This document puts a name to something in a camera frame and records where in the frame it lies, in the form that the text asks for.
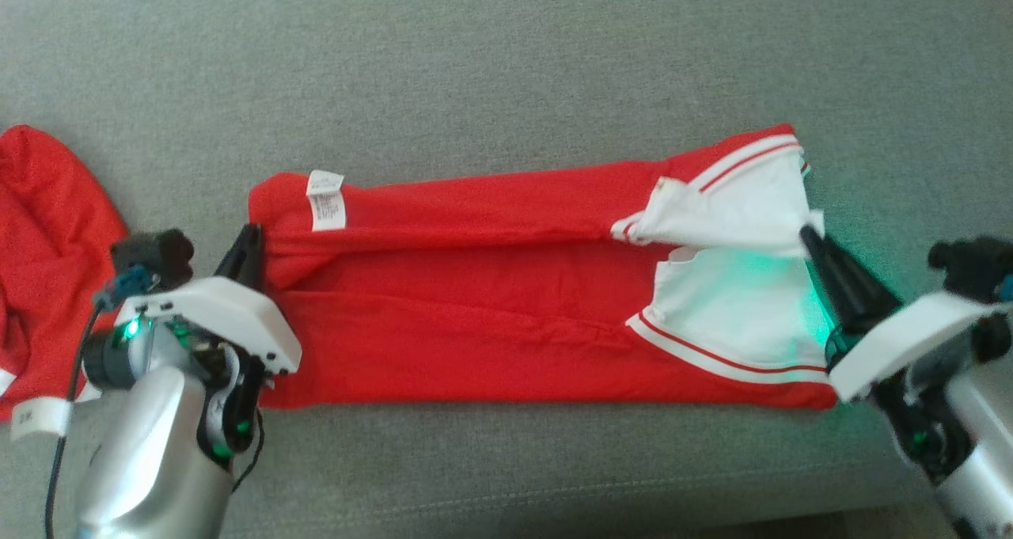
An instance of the red t-shirt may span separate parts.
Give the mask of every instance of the red t-shirt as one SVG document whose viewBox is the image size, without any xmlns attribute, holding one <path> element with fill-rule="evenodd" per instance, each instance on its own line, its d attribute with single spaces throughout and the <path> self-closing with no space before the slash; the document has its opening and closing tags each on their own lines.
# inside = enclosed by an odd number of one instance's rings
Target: red t-shirt
<svg viewBox="0 0 1013 539">
<path fill-rule="evenodd" d="M 375 188 L 275 175 L 250 221 L 304 355 L 262 402 L 832 406 L 802 166 L 779 125 L 665 161 Z"/>
</svg>

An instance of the black cable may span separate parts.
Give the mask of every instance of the black cable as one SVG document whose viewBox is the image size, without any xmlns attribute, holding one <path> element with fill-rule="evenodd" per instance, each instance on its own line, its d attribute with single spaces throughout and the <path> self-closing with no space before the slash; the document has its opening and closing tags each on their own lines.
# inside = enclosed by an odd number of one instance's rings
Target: black cable
<svg viewBox="0 0 1013 539">
<path fill-rule="evenodd" d="M 88 341 L 91 329 L 95 326 L 98 315 L 101 314 L 104 304 L 97 302 L 91 311 L 88 323 L 81 333 L 81 340 L 77 344 L 77 355 L 74 357 L 74 370 L 70 375 L 70 386 L 67 388 L 67 402 L 74 402 L 77 397 L 77 378 L 80 375 L 81 362 L 84 360 L 84 344 Z M 67 446 L 66 436 L 57 440 L 57 449 L 53 456 L 53 469 L 50 471 L 50 486 L 46 491 L 46 539 L 54 539 L 53 532 L 53 511 L 57 499 L 57 482 L 60 479 L 60 466 L 63 464 L 64 448 Z"/>
<path fill-rule="evenodd" d="M 243 470 L 243 473 L 239 476 L 239 479 L 236 480 L 236 483 L 232 485 L 233 493 L 239 489 L 239 484 L 242 484 L 243 480 L 246 479 L 246 476 L 250 475 L 250 472 L 253 471 L 253 468 L 256 466 L 256 461 L 260 459 L 260 451 L 263 450 L 263 415 L 260 414 L 259 408 L 256 409 L 256 431 L 258 434 L 256 440 L 256 450 L 253 451 L 253 459 L 250 460 L 250 465 L 246 466 L 246 469 Z"/>
</svg>

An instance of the clothing tag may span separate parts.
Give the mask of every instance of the clothing tag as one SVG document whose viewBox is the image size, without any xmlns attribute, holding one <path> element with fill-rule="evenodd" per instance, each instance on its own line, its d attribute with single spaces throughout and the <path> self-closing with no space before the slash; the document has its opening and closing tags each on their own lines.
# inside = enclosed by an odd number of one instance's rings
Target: clothing tag
<svg viewBox="0 0 1013 539">
<path fill-rule="evenodd" d="M 73 409 L 72 402 L 57 397 L 36 397 L 19 403 L 11 411 L 10 440 L 42 433 L 65 437 Z"/>
<path fill-rule="evenodd" d="M 17 377 L 13 373 L 0 369 L 0 396 L 3 396 L 7 392 L 7 389 L 14 383 L 14 379 L 17 379 Z"/>
<path fill-rule="evenodd" d="M 344 175 L 314 170 L 306 185 L 306 197 L 313 211 L 313 232 L 335 231 L 346 224 L 341 182 Z"/>
</svg>

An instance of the red stripe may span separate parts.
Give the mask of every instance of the red stripe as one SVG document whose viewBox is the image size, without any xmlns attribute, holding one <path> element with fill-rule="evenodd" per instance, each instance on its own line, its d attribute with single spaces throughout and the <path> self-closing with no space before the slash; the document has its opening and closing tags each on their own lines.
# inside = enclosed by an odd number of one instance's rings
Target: red stripe
<svg viewBox="0 0 1013 539">
<path fill-rule="evenodd" d="M 734 171 L 735 168 L 742 167 L 743 164 L 747 164 L 747 163 L 749 163 L 749 161 L 755 161 L 755 160 L 759 159 L 760 157 L 765 156 L 765 154 L 776 152 L 776 150 L 785 149 L 785 147 L 799 147 L 799 145 L 798 145 L 798 142 L 781 143 L 780 146 L 771 147 L 771 149 L 769 149 L 769 150 L 763 150 L 762 152 L 757 153 L 757 154 L 751 154 L 750 157 L 746 157 L 746 159 L 744 159 L 742 161 L 738 161 L 738 163 L 732 164 L 731 167 L 725 168 L 724 171 L 722 171 L 720 174 L 718 174 L 717 177 L 714 177 L 713 179 L 711 179 L 710 182 L 707 182 L 706 185 L 700 186 L 700 192 L 704 192 L 706 189 L 710 188 L 710 186 L 712 186 L 714 184 L 714 182 L 720 181 L 720 179 L 722 177 L 724 177 L 724 175 L 727 175 L 728 173 L 731 173 L 731 171 Z"/>
<path fill-rule="evenodd" d="M 660 336 L 663 337 L 667 337 L 669 339 L 672 339 L 673 341 L 677 341 L 677 343 L 685 345 L 686 348 L 691 349 L 694 352 L 698 352 L 698 354 L 703 354 L 714 361 L 719 361 L 727 366 L 734 367 L 735 369 L 752 371 L 753 373 L 784 373 L 786 371 L 799 371 L 799 370 L 819 371 L 821 373 L 827 372 L 827 369 L 825 367 L 815 367 L 813 365 L 795 365 L 792 367 L 782 367 L 781 369 L 757 369 L 757 367 L 749 367 L 747 365 L 742 365 L 733 361 L 728 361 L 722 358 L 721 356 L 714 355 L 708 352 L 706 349 L 694 345 L 693 343 L 690 343 L 690 341 L 687 341 L 685 339 L 680 339 L 680 337 L 676 337 L 674 334 L 671 334 L 668 331 L 663 331 L 657 327 L 654 327 L 654 324 L 647 321 L 647 318 L 644 317 L 642 311 L 639 314 L 637 314 L 637 316 L 639 316 L 640 321 L 642 321 L 644 325 L 650 328 L 650 330 L 653 331 L 654 333 L 660 334 Z"/>
<path fill-rule="evenodd" d="M 629 224 L 627 224 L 626 227 L 623 228 L 623 236 L 626 237 L 626 242 L 633 242 L 633 240 L 630 238 L 630 229 L 632 229 L 633 225 L 635 224 L 636 221 L 630 221 Z"/>
</svg>

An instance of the gray couch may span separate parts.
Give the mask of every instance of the gray couch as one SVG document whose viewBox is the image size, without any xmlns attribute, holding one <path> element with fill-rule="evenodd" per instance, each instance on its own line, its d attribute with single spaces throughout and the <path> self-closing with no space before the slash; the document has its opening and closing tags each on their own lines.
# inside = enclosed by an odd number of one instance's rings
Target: gray couch
<svg viewBox="0 0 1013 539">
<path fill-rule="evenodd" d="M 212 270 L 250 185 L 665 157 L 792 122 L 829 227 L 908 298 L 936 238 L 1010 233 L 1009 0 L 0 0 L 0 125 L 51 132 L 133 229 Z M 80 407 L 57 507 L 115 399 Z M 679 405 L 268 412 L 226 537 L 629 536 L 927 493 L 878 416 Z M 0 537 L 52 442 L 0 428 Z"/>
</svg>

